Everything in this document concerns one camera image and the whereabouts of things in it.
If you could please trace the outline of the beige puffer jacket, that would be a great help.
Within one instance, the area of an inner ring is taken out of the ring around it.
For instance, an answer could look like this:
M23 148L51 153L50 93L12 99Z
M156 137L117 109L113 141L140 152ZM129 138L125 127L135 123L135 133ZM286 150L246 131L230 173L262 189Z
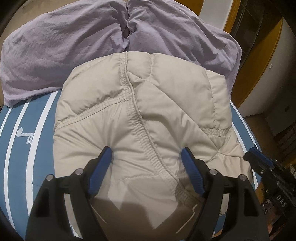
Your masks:
M188 235L203 199L182 164L184 147L222 175L253 178L224 76L164 54L116 53L68 76L55 115L56 176L106 146L112 161L91 206L109 240Z

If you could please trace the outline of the blue white striped bedsheet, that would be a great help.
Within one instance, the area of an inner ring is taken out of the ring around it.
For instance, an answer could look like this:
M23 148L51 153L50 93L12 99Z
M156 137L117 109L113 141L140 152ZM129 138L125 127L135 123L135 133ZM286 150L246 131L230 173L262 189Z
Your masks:
M25 238L27 190L37 195L53 173L54 117L60 92L29 98L1 111L1 209L16 233Z

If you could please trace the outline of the lavender duvet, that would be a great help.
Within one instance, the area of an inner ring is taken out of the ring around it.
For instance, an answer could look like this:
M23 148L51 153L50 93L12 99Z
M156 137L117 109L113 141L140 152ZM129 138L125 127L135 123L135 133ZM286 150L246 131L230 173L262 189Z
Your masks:
M228 90L242 55L229 33L176 1L76 1L36 17L4 40L4 104L59 90L75 67L125 51L190 61L223 75Z

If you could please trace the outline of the wooden bed frame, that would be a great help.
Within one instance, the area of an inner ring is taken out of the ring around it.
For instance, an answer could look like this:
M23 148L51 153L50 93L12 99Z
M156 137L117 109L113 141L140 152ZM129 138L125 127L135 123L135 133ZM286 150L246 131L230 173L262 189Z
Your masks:
M235 39L242 50L231 100L239 108L262 78L283 29L271 1L181 1L206 27Z

